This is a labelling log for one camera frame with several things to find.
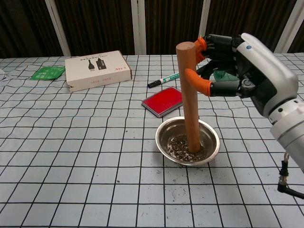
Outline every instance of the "red ink pad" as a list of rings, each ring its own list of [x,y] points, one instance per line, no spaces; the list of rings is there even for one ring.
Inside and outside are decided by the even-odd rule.
[[[160,92],[142,101],[142,106],[147,108],[157,117],[162,117],[182,105],[181,91],[174,87]]]

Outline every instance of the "stainless steel bowl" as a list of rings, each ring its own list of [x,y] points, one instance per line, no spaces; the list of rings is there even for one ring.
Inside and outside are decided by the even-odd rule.
[[[206,151],[205,159],[196,162],[180,161],[170,156],[167,151],[168,143],[172,138],[186,134],[185,118],[183,116],[174,117],[163,122],[157,129],[155,140],[158,149],[170,160],[182,165],[202,165],[215,158],[219,152],[219,137],[216,131],[207,123],[199,120],[200,143]]]

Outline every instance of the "green packet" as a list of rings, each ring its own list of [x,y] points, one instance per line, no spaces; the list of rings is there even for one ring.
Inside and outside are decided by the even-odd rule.
[[[31,80],[52,80],[59,78],[65,71],[64,66],[45,66],[39,69],[30,79]]]
[[[214,78],[216,81],[238,81],[239,80],[238,77],[228,74],[225,71],[220,71],[220,70],[215,70],[213,72],[213,75],[214,75]]]

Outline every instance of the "dirt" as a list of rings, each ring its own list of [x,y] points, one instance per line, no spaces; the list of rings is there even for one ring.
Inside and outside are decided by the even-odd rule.
[[[203,146],[200,147],[200,151],[197,153],[189,152],[187,136],[185,134],[172,138],[168,143],[167,151],[171,157],[185,162],[198,162],[206,157]]]

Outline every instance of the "grid mat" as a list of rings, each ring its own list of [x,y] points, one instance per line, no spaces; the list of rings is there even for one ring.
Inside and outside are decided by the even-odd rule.
[[[125,56],[133,80],[70,93],[29,78],[64,57],[0,59],[0,227],[284,227],[304,224],[304,201],[276,191],[284,150],[250,99],[198,94],[200,119],[221,141],[209,164],[165,159],[154,135],[166,119],[141,101],[179,80],[176,56]],[[304,53],[279,54],[299,76]],[[304,192],[290,159],[288,182]]]

